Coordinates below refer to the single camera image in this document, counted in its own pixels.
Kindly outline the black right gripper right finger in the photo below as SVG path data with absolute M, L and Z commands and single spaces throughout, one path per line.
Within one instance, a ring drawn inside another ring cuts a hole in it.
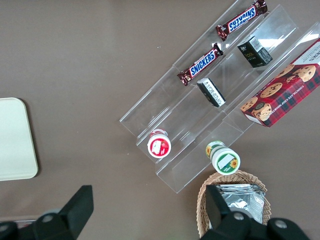
M 252 221 L 242 212 L 231 211 L 214 185 L 206 187 L 206 212 L 212 228 L 203 240 L 247 240 Z

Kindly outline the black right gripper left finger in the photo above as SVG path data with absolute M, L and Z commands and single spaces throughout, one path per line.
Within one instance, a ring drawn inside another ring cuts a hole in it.
M 33 224 L 36 240 L 76 240 L 94 210 L 93 187 L 83 185 L 57 213 L 41 216 Z

